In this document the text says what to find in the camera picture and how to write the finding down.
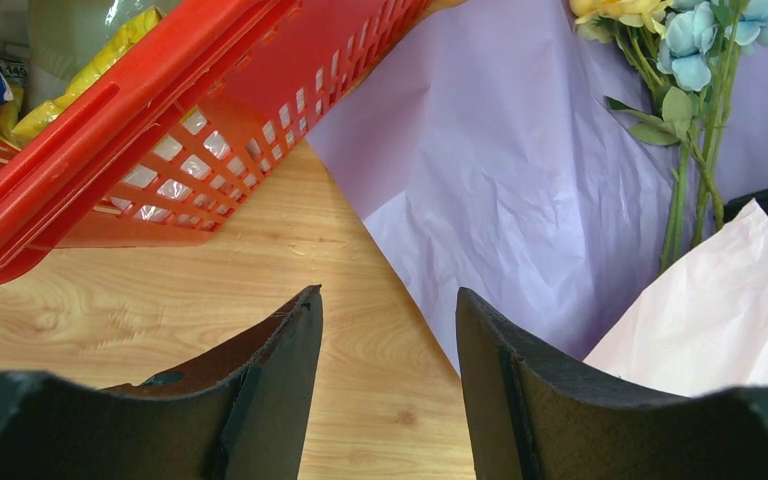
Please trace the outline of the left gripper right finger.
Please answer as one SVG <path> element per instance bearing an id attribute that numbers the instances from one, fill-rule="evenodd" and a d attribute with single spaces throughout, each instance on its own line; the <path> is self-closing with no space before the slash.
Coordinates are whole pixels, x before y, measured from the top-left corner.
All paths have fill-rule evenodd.
<path id="1" fill-rule="evenodd" d="M 456 339 L 480 479 L 768 479 L 768 387 L 687 398 L 628 382 L 465 287 Z"/>

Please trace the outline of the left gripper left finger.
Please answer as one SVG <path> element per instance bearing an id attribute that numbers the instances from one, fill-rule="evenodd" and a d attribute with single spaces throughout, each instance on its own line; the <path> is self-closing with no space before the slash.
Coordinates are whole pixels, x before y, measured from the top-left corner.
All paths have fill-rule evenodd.
<path id="1" fill-rule="evenodd" d="M 294 479 L 322 334 L 311 285 L 138 385 L 0 371 L 0 479 Z"/>

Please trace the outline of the pink wrapping paper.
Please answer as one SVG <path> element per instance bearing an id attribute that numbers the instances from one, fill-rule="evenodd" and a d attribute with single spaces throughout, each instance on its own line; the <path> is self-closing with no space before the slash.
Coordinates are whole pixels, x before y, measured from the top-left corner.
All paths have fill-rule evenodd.
<path id="1" fill-rule="evenodd" d="M 695 397 L 768 387 L 768 216 L 756 201 L 646 287 L 584 360 Z"/>

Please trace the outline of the blue artificial flower stem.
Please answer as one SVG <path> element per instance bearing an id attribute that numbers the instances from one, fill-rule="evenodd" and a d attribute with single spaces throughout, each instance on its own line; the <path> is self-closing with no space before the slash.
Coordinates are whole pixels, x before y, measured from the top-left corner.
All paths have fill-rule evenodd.
<path id="1" fill-rule="evenodd" d="M 698 187 L 692 247 L 704 237 L 708 213 L 724 224 L 715 177 L 741 57 L 759 44 L 768 49 L 768 1 L 674 1 L 666 17 L 656 66 L 690 100 L 692 115 L 679 135 L 679 166 L 664 251 L 685 252 L 682 226 L 687 168 L 696 165 Z"/>

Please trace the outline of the purple wrapping paper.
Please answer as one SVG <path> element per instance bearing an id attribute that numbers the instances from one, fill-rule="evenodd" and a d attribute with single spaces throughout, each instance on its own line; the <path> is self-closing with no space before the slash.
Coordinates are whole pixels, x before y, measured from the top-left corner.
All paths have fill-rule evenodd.
<path id="1" fill-rule="evenodd" d="M 606 98 L 647 92 L 563 1 L 468 1 L 431 15 L 309 142 L 457 357 L 458 290 L 584 358 L 652 282 L 671 149 Z"/>

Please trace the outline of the yellow artificial flower stem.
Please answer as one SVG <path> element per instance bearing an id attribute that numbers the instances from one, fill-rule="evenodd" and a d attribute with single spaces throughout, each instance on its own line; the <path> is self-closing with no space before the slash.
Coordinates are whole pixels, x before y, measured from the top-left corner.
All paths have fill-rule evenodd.
<path id="1" fill-rule="evenodd" d="M 636 107 L 623 107 L 609 99 L 609 107 L 636 117 L 639 123 L 631 128 L 633 136 L 652 146 L 675 150 L 669 161 L 672 193 L 659 271 L 665 272 L 682 255 L 684 207 L 687 196 L 687 151 L 678 142 L 678 135 L 668 129 L 662 118 L 662 103 L 674 82 L 656 66 L 658 48 L 666 32 L 664 24 L 669 1 L 569 1 L 574 17 L 573 28 L 585 40 L 612 43 L 621 51 L 627 63 L 641 77 L 651 98 L 649 113 Z"/>

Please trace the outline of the red plastic shopping basket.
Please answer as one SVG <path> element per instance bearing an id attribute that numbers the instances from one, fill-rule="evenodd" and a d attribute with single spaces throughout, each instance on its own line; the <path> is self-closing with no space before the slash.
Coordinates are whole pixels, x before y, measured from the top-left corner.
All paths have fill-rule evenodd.
<path id="1" fill-rule="evenodd" d="M 0 285 L 56 248 L 207 241 L 424 1 L 184 1 L 23 149 L 0 140 Z"/>

